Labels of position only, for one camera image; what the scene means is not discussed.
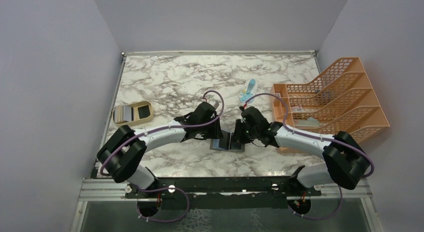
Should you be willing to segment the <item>taupe leather card holder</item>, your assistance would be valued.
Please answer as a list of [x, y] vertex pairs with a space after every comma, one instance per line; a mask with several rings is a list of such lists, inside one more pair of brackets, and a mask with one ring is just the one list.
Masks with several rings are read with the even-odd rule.
[[232, 142], [233, 132], [222, 130], [222, 138], [211, 139], [209, 149], [212, 151], [242, 153], [245, 151], [245, 145]]

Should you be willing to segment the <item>black credit card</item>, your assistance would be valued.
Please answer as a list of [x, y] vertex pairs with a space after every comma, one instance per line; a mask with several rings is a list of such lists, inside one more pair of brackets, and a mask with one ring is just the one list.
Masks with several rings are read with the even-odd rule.
[[239, 142], [231, 142], [230, 150], [236, 152], [243, 152], [245, 150], [245, 145]]
[[210, 149], [218, 151], [228, 151], [230, 142], [225, 139], [212, 139]]

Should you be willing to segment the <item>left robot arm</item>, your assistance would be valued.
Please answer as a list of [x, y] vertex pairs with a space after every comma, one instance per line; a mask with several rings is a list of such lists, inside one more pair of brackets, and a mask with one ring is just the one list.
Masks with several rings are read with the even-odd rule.
[[140, 131], [135, 131], [128, 125], [120, 126], [96, 157], [116, 183], [141, 179], [138, 191], [149, 198], [157, 192], [157, 183], [151, 171], [140, 166], [146, 152], [191, 139], [221, 137], [216, 108], [204, 101], [193, 112], [176, 117], [167, 125]]

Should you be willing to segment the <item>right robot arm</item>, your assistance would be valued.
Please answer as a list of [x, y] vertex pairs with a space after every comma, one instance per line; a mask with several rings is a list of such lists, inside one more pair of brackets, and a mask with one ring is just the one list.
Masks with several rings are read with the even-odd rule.
[[255, 107], [241, 111], [235, 122], [232, 141], [249, 144], [255, 140], [264, 146], [294, 149], [323, 160], [312, 166], [301, 165], [289, 177], [289, 191], [300, 196], [317, 185], [337, 184], [353, 190], [368, 176], [372, 163], [353, 137], [344, 131], [336, 135], [299, 130], [283, 122], [268, 122]]

